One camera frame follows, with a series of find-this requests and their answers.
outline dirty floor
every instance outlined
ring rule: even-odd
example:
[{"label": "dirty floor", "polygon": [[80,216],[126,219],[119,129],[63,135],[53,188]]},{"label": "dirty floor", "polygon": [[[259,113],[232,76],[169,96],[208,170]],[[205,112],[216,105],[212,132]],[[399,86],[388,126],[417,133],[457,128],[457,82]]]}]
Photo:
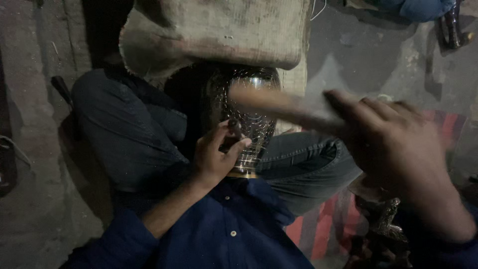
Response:
[{"label": "dirty floor", "polygon": [[[132,2],[100,2],[0,0],[12,138],[31,160],[17,159],[17,186],[0,200],[2,268],[57,268],[111,220],[108,181],[88,144],[71,139],[69,108],[50,83],[61,75],[71,87],[86,71],[107,66],[105,58],[114,61]],[[455,182],[467,186],[466,178],[478,173],[478,41],[442,52],[434,22],[328,2],[312,21],[306,95],[330,88],[385,94],[464,116],[449,164]],[[477,17],[476,2],[465,1],[463,30],[476,32]]]}]

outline navy shirt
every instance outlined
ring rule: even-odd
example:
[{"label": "navy shirt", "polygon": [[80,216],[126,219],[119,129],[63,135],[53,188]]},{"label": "navy shirt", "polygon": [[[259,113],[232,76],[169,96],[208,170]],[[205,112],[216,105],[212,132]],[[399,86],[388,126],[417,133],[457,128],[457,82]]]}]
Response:
[{"label": "navy shirt", "polygon": [[[99,240],[75,251],[65,267],[312,269],[283,231],[293,220],[265,181],[222,181],[161,239],[155,239],[133,212],[126,211]],[[443,259],[445,267],[476,268],[476,240],[455,248],[426,247],[425,255],[417,255],[421,259],[417,264],[427,264],[433,258],[438,264]]]}]

